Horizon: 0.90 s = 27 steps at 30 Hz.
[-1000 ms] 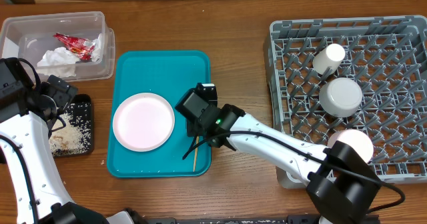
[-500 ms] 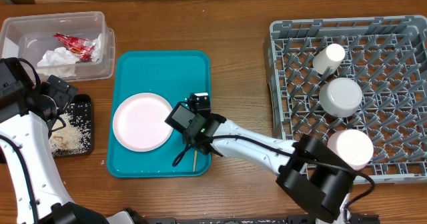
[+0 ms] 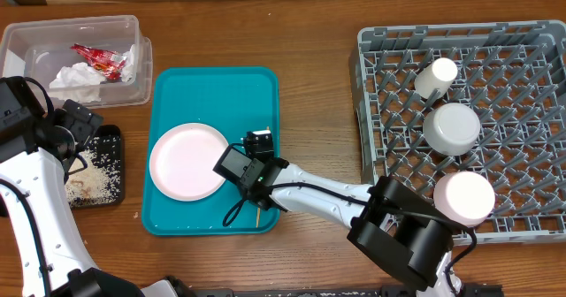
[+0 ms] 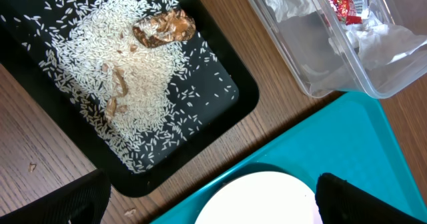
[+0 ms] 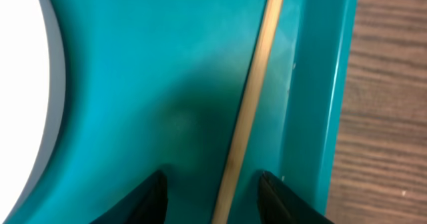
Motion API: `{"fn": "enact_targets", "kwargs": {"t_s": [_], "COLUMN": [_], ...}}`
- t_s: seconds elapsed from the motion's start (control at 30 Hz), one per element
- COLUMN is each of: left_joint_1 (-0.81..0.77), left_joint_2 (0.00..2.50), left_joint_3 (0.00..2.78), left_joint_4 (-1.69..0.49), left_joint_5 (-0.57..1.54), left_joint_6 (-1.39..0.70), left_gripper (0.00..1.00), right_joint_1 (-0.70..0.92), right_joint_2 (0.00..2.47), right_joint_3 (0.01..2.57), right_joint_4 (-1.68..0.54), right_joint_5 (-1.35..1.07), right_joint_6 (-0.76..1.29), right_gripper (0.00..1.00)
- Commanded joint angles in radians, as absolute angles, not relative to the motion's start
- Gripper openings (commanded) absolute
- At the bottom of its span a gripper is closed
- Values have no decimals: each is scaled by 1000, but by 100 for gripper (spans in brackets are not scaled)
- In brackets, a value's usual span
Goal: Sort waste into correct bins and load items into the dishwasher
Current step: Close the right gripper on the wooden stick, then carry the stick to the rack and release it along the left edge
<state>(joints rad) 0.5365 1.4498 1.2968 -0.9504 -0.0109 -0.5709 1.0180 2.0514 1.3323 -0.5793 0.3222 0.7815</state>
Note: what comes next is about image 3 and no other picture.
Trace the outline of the white napkin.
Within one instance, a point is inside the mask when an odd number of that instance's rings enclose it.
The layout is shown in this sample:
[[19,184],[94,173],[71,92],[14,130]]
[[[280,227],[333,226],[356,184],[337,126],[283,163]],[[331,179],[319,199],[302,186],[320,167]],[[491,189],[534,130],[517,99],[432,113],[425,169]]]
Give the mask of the white napkin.
[[71,67],[62,67],[56,78],[49,84],[51,99],[77,103],[92,103],[100,100],[99,85],[106,81],[96,69],[81,62]]

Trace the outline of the red snack wrapper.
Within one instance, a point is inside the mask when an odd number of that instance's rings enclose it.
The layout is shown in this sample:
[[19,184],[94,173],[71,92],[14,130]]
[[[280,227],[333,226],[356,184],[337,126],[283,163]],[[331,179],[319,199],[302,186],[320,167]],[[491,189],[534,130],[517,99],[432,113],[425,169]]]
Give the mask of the red snack wrapper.
[[134,73],[134,46],[129,51],[119,53],[106,49],[95,49],[75,43],[72,47],[84,57],[88,64],[105,79],[129,81]]

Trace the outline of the large pink plate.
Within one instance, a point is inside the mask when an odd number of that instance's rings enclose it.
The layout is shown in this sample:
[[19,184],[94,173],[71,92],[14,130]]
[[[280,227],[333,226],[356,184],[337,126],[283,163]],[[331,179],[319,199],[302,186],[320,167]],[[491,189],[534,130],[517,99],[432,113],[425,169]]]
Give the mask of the large pink plate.
[[213,171],[228,142],[212,126],[187,123],[167,131],[149,155],[149,175],[165,196],[193,202],[214,194],[226,179]]

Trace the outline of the white cup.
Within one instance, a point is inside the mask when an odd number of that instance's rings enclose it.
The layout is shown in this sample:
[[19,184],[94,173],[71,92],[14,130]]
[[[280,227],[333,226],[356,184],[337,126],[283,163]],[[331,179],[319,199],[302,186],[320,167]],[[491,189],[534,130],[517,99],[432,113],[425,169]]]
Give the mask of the white cup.
[[446,57],[434,60],[420,72],[414,81],[416,92],[427,99],[435,89],[444,95],[458,75],[456,63]]

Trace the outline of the grey bowl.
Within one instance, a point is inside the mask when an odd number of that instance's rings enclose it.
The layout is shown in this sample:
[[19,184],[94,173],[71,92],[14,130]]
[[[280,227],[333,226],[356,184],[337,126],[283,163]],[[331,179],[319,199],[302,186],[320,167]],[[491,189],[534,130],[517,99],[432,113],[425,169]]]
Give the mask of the grey bowl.
[[461,103],[447,103],[431,111],[423,123],[428,145],[444,156],[460,156],[472,150],[480,133],[478,115]]

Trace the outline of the small pink saucer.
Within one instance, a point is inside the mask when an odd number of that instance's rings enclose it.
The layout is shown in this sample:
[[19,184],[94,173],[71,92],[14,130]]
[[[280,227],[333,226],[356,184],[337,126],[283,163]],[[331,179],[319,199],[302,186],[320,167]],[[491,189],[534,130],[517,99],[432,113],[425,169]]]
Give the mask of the small pink saucer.
[[493,211],[495,192],[486,178],[472,171],[449,173],[433,190],[435,208],[461,225],[481,224]]

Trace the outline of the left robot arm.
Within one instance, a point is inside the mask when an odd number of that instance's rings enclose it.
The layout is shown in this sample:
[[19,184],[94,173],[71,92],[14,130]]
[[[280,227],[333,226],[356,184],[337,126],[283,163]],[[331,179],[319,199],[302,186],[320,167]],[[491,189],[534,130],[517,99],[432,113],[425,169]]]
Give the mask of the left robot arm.
[[139,288],[99,270],[67,203],[63,167],[43,148],[1,164],[1,197],[22,262],[24,296],[179,297],[168,279]]

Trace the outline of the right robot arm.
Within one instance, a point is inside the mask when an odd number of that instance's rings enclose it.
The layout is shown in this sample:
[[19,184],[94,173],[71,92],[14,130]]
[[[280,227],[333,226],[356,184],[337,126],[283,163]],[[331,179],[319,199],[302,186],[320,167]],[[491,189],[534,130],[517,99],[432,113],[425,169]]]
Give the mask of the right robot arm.
[[261,209],[309,213],[348,229],[348,240],[393,278],[421,293],[456,296],[452,235],[461,226],[397,179],[349,185],[276,157],[268,130],[242,140],[250,167],[237,183]]

